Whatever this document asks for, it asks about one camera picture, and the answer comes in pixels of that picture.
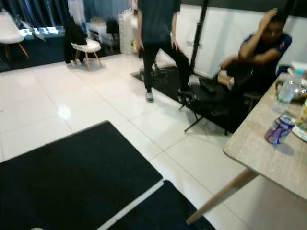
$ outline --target purple can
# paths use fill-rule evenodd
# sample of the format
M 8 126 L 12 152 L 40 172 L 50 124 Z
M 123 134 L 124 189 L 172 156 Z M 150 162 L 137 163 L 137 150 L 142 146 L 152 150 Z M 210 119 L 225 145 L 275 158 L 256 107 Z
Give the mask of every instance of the purple can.
M 295 120 L 292 117 L 282 115 L 273 122 L 264 138 L 271 144 L 284 143 L 294 126 Z

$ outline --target glossy floor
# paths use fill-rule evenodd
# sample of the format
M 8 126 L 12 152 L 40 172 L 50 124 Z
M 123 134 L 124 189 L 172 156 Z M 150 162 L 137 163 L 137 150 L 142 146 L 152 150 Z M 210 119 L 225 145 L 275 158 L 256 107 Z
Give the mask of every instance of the glossy floor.
M 93 70 L 56 63 L 0 74 L 0 161 L 109 120 L 197 208 L 243 170 L 223 154 L 229 137 L 158 91 L 144 99 L 135 56 Z M 262 177 L 206 214 L 218 230 L 305 230 L 307 203 Z

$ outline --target white panel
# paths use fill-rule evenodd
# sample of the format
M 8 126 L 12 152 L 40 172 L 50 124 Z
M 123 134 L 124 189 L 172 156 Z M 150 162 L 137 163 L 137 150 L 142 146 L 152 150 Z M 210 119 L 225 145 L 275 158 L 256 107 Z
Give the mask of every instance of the white panel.
M 194 42 L 200 14 L 200 6 L 181 5 L 181 13 L 177 17 L 177 40 L 189 59 L 193 47 L 187 42 Z M 195 71 L 213 76 L 219 69 L 219 64 L 228 56 L 237 54 L 242 41 L 258 29 L 262 16 L 261 12 L 209 7 Z M 291 61 L 307 63 L 307 40 L 304 28 L 307 28 L 306 18 L 289 17 L 285 31 L 292 36 L 293 42 L 280 63 L 290 64 Z M 160 54 L 160 57 L 171 60 L 165 54 Z
M 201 7 L 190 5 L 181 5 L 181 12 L 177 15 L 177 41 L 181 50 L 189 59 L 192 57 L 194 37 L 200 16 Z M 158 56 L 173 62 L 173 60 L 162 51 L 159 52 Z

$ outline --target hand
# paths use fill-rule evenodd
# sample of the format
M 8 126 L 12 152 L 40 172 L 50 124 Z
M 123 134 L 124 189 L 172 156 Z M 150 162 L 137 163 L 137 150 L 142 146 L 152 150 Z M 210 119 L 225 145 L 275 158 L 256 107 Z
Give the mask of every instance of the hand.
M 137 49 L 138 52 L 140 52 L 141 50 L 144 50 L 144 45 L 143 45 L 142 39 L 137 40 L 136 49 Z
M 263 32 L 268 27 L 272 17 L 274 17 L 276 14 L 277 14 L 277 8 L 269 10 L 264 14 L 262 20 L 259 23 L 259 30 L 261 32 Z
M 180 50 L 180 48 L 179 48 L 177 40 L 174 37 L 172 37 L 171 42 L 172 42 L 172 48 L 173 49 L 175 48 L 176 51 L 178 52 L 178 50 Z

